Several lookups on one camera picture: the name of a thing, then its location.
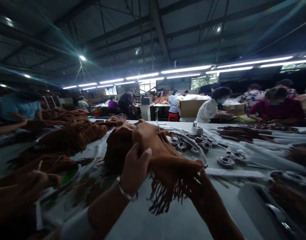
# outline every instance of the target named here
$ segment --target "fluorescent light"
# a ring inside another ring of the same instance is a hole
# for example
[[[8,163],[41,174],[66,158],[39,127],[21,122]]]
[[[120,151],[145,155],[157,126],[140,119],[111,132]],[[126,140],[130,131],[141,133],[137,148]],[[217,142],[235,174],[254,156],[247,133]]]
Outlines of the fluorescent light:
[[[83,88],[82,90],[89,90],[89,89],[94,89],[96,87],[91,87],[91,88]]]
[[[103,86],[97,86],[97,87],[99,88],[99,87],[111,87],[111,86],[113,86],[113,84],[110,84],[110,85],[103,85]]]
[[[163,80],[164,77],[159,77],[159,78],[150,78],[150,79],[143,79],[143,80],[138,80],[138,82],[147,82],[147,81],[156,81],[156,80]]]
[[[81,85],[79,85],[79,87],[85,87],[85,86],[91,86],[91,85],[97,85],[97,83],[81,84]]]
[[[178,76],[170,76],[170,77],[166,77],[167,79],[171,79],[171,78],[179,78],[179,77],[192,77],[192,76],[199,76],[200,73],[195,73],[195,74],[188,74],[188,75],[178,75]]]
[[[283,61],[283,60],[290,59],[290,58],[292,58],[292,57],[293,57],[293,56],[282,57],[282,58],[266,59],[266,60],[259,60],[259,61],[253,61],[253,62],[245,62],[245,63],[236,63],[236,64],[218,66],[217,68],[236,67],[236,66],[250,65],[250,64],[256,64],[256,63]]]
[[[149,73],[149,74],[137,75],[133,77],[127,77],[126,80],[138,79],[138,78],[144,78],[144,77],[154,77],[157,75],[159,75],[159,73]]]
[[[120,82],[120,81],[123,81],[123,80],[124,80],[124,78],[120,78],[120,79],[115,79],[115,80],[103,81],[103,82],[100,82],[100,84],[110,83],[110,82]]]
[[[74,88],[74,87],[77,87],[77,86],[75,85],[75,86],[65,87],[63,89],[69,89],[69,88]]]
[[[260,67],[274,67],[274,66],[281,66],[281,65],[288,65],[288,64],[297,64],[297,63],[306,63],[306,60],[266,64],[266,65],[261,65]]]
[[[173,69],[173,70],[166,70],[161,71],[161,74],[167,74],[167,73],[176,73],[176,72],[188,72],[188,71],[195,71],[195,70],[203,70],[210,68],[211,65],[205,65],[205,66],[199,66],[199,67],[190,67],[190,68],[180,68],[180,69]]]
[[[129,84],[129,83],[136,83],[136,82],[134,81],[134,82],[116,83],[115,85],[122,85],[122,84]]]
[[[253,67],[243,67],[243,68],[231,68],[231,69],[223,69],[223,70],[214,70],[214,71],[206,72],[206,74],[210,74],[210,73],[220,73],[220,72],[242,71],[242,70],[248,70],[248,69],[252,69],[252,68],[253,68]]]

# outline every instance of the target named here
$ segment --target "blue shirt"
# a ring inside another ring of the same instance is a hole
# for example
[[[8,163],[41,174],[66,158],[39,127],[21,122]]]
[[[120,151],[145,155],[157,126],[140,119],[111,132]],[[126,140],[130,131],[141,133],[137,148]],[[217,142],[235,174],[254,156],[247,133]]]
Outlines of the blue shirt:
[[[170,95],[169,99],[168,99],[168,102],[170,104],[169,112],[171,112],[171,113],[178,113],[179,112],[179,108],[177,107],[177,102],[178,102],[177,94]]]
[[[18,122],[18,119],[10,116],[8,112],[19,113],[28,119],[35,119],[36,111],[41,110],[40,101],[28,102],[21,99],[15,93],[10,93],[1,97],[1,118],[8,121]]]

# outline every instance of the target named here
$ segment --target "ceiling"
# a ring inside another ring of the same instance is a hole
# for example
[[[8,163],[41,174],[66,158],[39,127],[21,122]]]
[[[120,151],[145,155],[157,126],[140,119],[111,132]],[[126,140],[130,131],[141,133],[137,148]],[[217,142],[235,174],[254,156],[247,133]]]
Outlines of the ceiling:
[[[0,0],[0,83],[83,83],[79,55],[93,82],[304,51],[306,0]]]

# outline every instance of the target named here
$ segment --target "plastic stool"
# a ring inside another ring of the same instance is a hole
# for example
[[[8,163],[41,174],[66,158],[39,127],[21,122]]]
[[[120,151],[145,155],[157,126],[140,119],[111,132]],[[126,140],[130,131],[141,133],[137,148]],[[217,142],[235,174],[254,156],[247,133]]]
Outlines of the plastic stool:
[[[168,121],[169,122],[179,122],[179,114],[168,114]]]

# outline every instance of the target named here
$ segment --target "cardboard box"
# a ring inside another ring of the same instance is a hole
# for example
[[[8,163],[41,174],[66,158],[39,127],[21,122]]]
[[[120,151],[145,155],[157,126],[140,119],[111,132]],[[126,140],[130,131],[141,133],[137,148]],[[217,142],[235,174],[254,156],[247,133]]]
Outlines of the cardboard box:
[[[239,105],[223,105],[223,110],[227,111],[227,113],[231,113],[234,116],[244,115],[245,104]]]
[[[177,103],[177,106],[179,107],[179,116],[184,118],[196,118],[198,110],[205,101],[208,100],[179,101]]]

